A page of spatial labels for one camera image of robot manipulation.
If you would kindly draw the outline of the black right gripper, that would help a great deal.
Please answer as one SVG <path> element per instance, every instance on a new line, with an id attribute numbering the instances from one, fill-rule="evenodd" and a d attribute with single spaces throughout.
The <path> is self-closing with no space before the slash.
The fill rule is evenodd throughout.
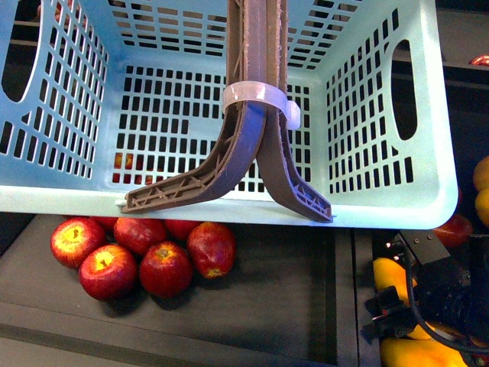
<path id="1" fill-rule="evenodd" d="M 408 305 L 389 286 L 367 302 L 374 334 L 399 339 L 421 326 L 435 341 L 465 354 L 488 352 L 488 237 L 470 235 L 466 263 L 432 230 L 400 230 L 378 239 L 398 260 Z"/>

